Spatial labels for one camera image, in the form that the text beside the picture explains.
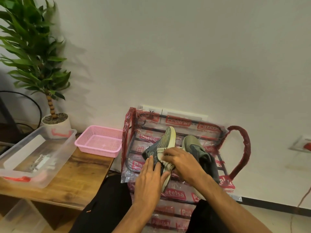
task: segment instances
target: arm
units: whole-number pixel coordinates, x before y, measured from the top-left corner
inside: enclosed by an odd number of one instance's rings
[[[164,155],[162,159],[175,165],[177,174],[204,196],[230,232],[272,233],[224,192],[190,153],[174,147],[165,150]]]
[[[152,216],[159,202],[161,188],[169,172],[161,176],[161,165],[153,170],[153,156],[143,165],[135,182],[135,200],[113,233],[139,233]]]

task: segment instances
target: striped plant trunk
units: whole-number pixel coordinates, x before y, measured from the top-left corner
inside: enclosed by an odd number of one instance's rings
[[[46,95],[46,98],[48,100],[48,104],[49,104],[49,107],[50,107],[52,118],[54,118],[54,119],[58,118],[57,114],[55,113],[55,108],[54,108],[54,105],[53,105],[53,102],[52,102],[52,97],[50,95]]]

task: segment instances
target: pink plastic basket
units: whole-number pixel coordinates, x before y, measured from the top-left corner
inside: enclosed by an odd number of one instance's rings
[[[122,130],[101,126],[89,126],[76,140],[80,151],[108,156],[118,156],[122,145]]]

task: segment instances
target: artificial plant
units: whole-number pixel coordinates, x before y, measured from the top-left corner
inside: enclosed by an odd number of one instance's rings
[[[8,72],[17,81],[15,87],[25,88],[33,93],[44,93],[53,119],[57,118],[52,99],[65,99],[59,91],[70,86],[68,79],[71,72],[62,71],[60,63],[66,58],[58,57],[58,49],[63,42],[51,36],[50,19],[55,11],[55,3],[50,6],[36,7],[34,0],[0,0],[5,11],[0,11],[0,18],[8,26],[0,25],[2,46],[15,54],[17,59],[10,59],[1,54],[1,61],[15,67]]]

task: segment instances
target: sneaker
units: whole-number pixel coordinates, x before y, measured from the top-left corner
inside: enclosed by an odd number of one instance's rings
[[[214,181],[217,182],[217,184],[220,183],[215,158],[205,151],[205,149],[195,136],[186,136],[183,140],[182,148],[188,153],[192,154],[193,157],[195,157],[203,170],[208,175],[210,175],[214,179]],[[204,197],[196,189],[195,191],[199,198],[204,199]]]
[[[154,167],[156,166],[157,162],[160,162],[161,163],[161,175],[165,171],[170,171],[172,173],[174,166],[172,164],[162,161],[161,157],[163,155],[163,151],[165,149],[175,147],[175,143],[176,143],[175,129],[173,127],[168,127],[164,135],[161,137],[161,139],[158,140],[153,145],[149,146],[142,153],[142,157],[146,160],[150,156],[153,156]],[[171,179],[171,175],[169,175],[169,177],[165,180],[162,186],[162,192],[165,191],[167,185],[169,184],[170,179]]]

